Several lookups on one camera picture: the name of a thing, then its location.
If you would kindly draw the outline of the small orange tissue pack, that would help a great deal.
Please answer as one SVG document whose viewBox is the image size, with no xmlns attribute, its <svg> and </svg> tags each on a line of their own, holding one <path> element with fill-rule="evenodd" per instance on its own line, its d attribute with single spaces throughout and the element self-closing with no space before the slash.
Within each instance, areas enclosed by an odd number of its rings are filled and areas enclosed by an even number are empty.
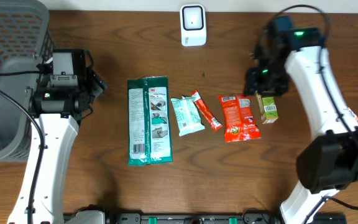
<svg viewBox="0 0 358 224">
<path fill-rule="evenodd" d="M 358 121 L 358 116 L 350 108 L 348 108 L 348 112 L 352 118 Z"/>
</svg>

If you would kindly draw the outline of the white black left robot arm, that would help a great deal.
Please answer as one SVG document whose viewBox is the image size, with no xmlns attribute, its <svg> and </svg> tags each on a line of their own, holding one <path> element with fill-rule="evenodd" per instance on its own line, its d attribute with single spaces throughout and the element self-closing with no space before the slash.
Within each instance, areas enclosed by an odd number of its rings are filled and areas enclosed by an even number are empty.
<svg viewBox="0 0 358 224">
<path fill-rule="evenodd" d="M 24 179 L 8 223 L 63 223 L 63 193 L 71 148 L 93 101 L 107 88 L 92 68 L 42 75 L 25 115 L 32 125 Z"/>
</svg>

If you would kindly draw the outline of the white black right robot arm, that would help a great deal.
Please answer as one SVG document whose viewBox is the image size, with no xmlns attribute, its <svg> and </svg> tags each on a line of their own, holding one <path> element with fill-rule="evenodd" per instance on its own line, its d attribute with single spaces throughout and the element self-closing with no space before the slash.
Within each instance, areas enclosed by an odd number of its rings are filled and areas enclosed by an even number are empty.
<svg viewBox="0 0 358 224">
<path fill-rule="evenodd" d="M 247 73 L 245 92 L 280 96 L 293 82 L 311 142 L 296 159 L 298 182 L 280 205 L 282 223 L 311 223 L 329 200 L 358 181 L 358 120 L 349 112 L 316 27 L 264 28 Z"/>
</svg>

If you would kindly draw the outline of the dark green packet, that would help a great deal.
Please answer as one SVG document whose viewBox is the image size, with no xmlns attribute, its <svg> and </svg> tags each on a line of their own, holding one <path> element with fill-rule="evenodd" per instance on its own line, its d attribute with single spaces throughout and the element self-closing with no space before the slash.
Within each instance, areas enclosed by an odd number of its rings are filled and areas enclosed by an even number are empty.
<svg viewBox="0 0 358 224">
<path fill-rule="evenodd" d="M 169 121 L 168 78 L 127 81 L 128 165 L 173 161 Z"/>
</svg>

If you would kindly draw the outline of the light green wet wipes pack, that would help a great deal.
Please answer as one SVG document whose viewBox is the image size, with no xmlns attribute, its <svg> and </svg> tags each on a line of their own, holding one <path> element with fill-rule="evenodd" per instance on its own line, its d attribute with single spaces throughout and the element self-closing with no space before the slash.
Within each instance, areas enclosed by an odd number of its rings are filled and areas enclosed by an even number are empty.
<svg viewBox="0 0 358 224">
<path fill-rule="evenodd" d="M 171 102 L 177 119 L 179 136 L 195 133 L 205 129 L 195 105 L 194 96 L 172 98 Z"/>
</svg>

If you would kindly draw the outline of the red snack bag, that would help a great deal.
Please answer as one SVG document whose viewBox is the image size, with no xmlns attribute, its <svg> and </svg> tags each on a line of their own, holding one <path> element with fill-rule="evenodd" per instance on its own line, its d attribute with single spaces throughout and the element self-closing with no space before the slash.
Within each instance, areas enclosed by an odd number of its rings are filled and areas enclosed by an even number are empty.
<svg viewBox="0 0 358 224">
<path fill-rule="evenodd" d="M 243 94 L 218 96 L 224 114 L 225 142 L 260 139 L 259 128 L 250 108 L 250 97 Z"/>
</svg>

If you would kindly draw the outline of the yellow green juice carton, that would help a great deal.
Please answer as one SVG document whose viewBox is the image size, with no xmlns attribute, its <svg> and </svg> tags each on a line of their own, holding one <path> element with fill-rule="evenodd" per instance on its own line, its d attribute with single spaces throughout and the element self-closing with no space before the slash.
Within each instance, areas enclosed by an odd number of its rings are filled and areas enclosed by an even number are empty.
<svg viewBox="0 0 358 224">
<path fill-rule="evenodd" d="M 255 92 L 255 95 L 258 101 L 262 123 L 274 123 L 278 119 L 278 112 L 274 97 L 263 97 L 258 92 Z"/>
</svg>

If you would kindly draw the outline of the small red Nescafe packet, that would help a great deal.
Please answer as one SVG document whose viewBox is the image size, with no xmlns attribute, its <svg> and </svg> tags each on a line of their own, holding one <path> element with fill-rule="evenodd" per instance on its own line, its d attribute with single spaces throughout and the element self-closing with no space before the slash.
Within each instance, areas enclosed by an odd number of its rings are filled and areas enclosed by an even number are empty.
<svg viewBox="0 0 358 224">
<path fill-rule="evenodd" d="M 194 90 L 192 95 L 194 97 L 194 104 L 200 111 L 200 113 L 204 116 L 204 118 L 209 123 L 211 129 L 213 131 L 217 131 L 222 128 L 222 124 L 216 119 L 216 117 L 212 114 L 210 109 L 206 106 L 205 102 L 203 101 L 202 97 L 200 96 L 198 90 Z"/>
</svg>

